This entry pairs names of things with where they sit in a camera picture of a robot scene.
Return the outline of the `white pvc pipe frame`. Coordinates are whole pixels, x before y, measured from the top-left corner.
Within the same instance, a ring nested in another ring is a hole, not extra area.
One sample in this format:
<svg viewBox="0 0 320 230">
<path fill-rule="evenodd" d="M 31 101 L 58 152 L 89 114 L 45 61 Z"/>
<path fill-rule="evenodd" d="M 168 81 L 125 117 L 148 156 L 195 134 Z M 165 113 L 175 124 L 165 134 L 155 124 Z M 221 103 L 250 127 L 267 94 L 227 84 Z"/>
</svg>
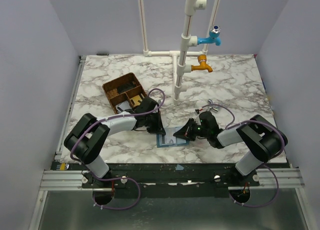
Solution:
<svg viewBox="0 0 320 230">
<path fill-rule="evenodd" d="M 209 36 L 209 29 L 214 26 L 218 8 L 221 0 L 214 0 L 212 13 L 209 21 L 206 37 Z M 198 56 L 207 55 L 208 45 L 198 45 L 198 37 L 191 35 L 192 20 L 196 11 L 204 10 L 207 0 L 185 0 L 184 6 L 184 25 L 181 35 L 180 49 L 178 51 L 151 51 L 148 49 L 147 29 L 145 19 L 144 0 L 138 0 L 140 28 L 142 35 L 142 51 L 146 57 L 151 56 L 171 56 L 173 59 L 173 102 L 178 103 L 180 93 L 186 92 L 187 87 L 183 85 L 183 76 L 190 73 L 191 65 L 199 65 Z"/>
</svg>

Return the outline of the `orange plastic faucet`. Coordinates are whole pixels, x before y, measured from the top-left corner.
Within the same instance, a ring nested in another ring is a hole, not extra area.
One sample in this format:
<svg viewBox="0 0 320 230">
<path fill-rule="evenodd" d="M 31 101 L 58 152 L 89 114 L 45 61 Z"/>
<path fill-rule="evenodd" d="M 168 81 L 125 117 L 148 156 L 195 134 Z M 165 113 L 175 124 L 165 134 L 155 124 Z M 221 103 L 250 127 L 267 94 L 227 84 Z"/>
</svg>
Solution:
<svg viewBox="0 0 320 230">
<path fill-rule="evenodd" d="M 207 64 L 207 56 L 206 55 L 199 55 L 197 57 L 198 65 L 191 65 L 191 71 L 205 71 L 207 70 L 209 73 L 213 72 L 211 66 Z"/>
</svg>

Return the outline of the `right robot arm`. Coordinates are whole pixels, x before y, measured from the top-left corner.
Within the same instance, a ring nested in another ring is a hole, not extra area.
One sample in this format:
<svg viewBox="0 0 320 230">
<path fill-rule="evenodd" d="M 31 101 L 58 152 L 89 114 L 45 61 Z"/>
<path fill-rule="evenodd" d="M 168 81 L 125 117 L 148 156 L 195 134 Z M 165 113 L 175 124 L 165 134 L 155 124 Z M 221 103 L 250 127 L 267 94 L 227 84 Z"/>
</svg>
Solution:
<svg viewBox="0 0 320 230">
<path fill-rule="evenodd" d="M 228 129 L 219 127 L 210 112 L 199 115 L 199 124 L 191 118 L 174 137 L 195 141 L 197 137 L 206 139 L 217 149 L 244 142 L 248 152 L 231 168 L 231 176 L 243 178 L 259 166 L 280 155 L 288 144 L 287 137 L 261 115 Z"/>
</svg>

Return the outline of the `black mounting rail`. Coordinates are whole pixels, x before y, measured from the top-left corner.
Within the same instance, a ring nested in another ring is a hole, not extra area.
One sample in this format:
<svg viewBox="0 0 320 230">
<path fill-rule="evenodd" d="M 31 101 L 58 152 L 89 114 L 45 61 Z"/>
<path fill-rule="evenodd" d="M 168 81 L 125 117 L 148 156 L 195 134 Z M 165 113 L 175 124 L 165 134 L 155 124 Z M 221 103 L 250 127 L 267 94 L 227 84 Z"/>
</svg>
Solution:
<svg viewBox="0 0 320 230">
<path fill-rule="evenodd" d="M 241 176 L 232 163 L 111 163 L 104 181 L 83 173 L 82 187 L 116 198 L 225 198 L 231 188 L 259 186 L 258 174 Z"/>
</svg>

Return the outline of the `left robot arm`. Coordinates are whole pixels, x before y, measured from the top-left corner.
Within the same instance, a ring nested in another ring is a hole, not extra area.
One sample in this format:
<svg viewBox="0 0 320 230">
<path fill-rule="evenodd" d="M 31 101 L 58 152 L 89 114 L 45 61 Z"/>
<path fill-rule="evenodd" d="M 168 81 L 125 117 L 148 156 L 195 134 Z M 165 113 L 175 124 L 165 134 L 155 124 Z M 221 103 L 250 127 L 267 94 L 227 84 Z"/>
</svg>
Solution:
<svg viewBox="0 0 320 230">
<path fill-rule="evenodd" d="M 96 177 L 105 178 L 110 168 L 100 152 L 107 137 L 141 127 L 150 134 L 165 135 L 159 107 L 154 99 L 145 97 L 134 109 L 101 120 L 86 113 L 67 135 L 63 145 L 74 160 L 84 164 Z"/>
</svg>

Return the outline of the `blue leather card holder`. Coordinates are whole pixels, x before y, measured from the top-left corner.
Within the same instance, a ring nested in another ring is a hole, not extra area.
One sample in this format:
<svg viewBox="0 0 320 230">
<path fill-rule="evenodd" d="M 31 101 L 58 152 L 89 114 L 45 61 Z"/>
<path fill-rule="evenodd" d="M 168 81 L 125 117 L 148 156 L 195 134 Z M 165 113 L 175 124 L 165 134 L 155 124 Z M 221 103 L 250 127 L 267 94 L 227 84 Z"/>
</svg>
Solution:
<svg viewBox="0 0 320 230">
<path fill-rule="evenodd" d="M 165 128 L 166 135 L 156 135 L 157 148 L 163 147 L 178 147 L 189 145 L 189 141 L 174 137 L 173 134 L 179 131 L 182 127 L 167 127 Z"/>
</svg>

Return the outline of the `silver white card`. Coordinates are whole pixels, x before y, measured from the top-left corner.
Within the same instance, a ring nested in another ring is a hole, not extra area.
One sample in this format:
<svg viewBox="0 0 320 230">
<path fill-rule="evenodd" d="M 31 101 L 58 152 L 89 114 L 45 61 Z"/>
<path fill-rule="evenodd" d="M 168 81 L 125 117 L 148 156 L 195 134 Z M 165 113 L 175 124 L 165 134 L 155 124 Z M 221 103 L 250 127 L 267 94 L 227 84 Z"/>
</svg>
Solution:
<svg viewBox="0 0 320 230">
<path fill-rule="evenodd" d="M 132 109 L 128 101 L 121 102 L 115 106 L 118 113 Z"/>
</svg>

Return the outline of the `gold card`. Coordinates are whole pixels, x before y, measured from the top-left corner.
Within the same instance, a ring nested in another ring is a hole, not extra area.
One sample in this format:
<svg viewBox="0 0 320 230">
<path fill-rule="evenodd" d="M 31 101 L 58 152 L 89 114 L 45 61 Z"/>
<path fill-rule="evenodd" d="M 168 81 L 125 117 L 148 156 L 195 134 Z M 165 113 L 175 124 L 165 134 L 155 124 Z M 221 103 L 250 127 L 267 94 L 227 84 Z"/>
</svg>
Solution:
<svg viewBox="0 0 320 230">
<path fill-rule="evenodd" d="M 141 104 L 141 102 L 143 101 L 144 99 L 144 96 L 143 95 L 136 95 L 132 98 L 130 98 L 130 102 L 132 103 L 132 105 L 134 107 L 138 106 Z"/>
</svg>

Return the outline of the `woven brown basket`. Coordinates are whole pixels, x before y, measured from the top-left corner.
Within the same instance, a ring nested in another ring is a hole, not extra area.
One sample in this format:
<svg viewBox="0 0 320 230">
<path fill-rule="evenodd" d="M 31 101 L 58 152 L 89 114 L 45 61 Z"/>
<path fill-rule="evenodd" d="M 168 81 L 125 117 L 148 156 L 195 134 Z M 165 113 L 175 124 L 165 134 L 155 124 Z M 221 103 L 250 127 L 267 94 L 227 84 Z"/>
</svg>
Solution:
<svg viewBox="0 0 320 230">
<path fill-rule="evenodd" d="M 112 110 L 117 114 L 116 105 L 128 101 L 131 108 L 134 108 L 130 98 L 136 95 L 147 96 L 143 86 L 134 73 L 127 73 L 102 85 Z"/>
</svg>

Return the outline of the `blue plastic faucet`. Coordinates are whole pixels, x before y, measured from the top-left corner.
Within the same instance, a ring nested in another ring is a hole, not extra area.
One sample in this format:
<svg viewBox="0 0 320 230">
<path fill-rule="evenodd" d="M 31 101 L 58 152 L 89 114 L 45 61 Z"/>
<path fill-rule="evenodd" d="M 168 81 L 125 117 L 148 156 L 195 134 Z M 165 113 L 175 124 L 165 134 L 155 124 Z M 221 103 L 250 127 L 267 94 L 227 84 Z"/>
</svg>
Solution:
<svg viewBox="0 0 320 230">
<path fill-rule="evenodd" d="M 209 29 L 208 37 L 206 38 L 198 38 L 197 44 L 215 44 L 216 46 L 221 45 L 220 40 L 221 28 L 218 25 L 211 26 Z"/>
</svg>

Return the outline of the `aluminium frame rail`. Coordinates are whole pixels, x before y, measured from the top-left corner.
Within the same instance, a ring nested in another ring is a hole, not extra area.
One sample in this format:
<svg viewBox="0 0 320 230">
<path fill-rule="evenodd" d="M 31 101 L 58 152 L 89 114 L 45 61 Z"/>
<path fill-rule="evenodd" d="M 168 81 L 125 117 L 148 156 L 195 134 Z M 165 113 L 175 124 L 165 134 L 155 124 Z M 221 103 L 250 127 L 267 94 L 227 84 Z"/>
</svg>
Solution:
<svg viewBox="0 0 320 230">
<path fill-rule="evenodd" d="M 76 72 L 75 82 L 72 88 L 71 97 L 66 111 L 65 120 L 63 122 L 62 131 L 59 137 L 58 146 L 54 155 L 53 163 L 59 163 L 63 151 L 63 140 L 68 131 L 69 123 L 76 95 L 81 81 L 86 56 L 79 57 L 79 65 Z M 46 199 L 50 191 L 75 191 L 81 190 L 81 175 L 78 171 L 67 170 L 45 170 L 40 180 L 40 187 L 37 194 L 35 207 L 32 213 L 29 229 L 39 229 L 42 214 L 45 208 Z"/>
</svg>

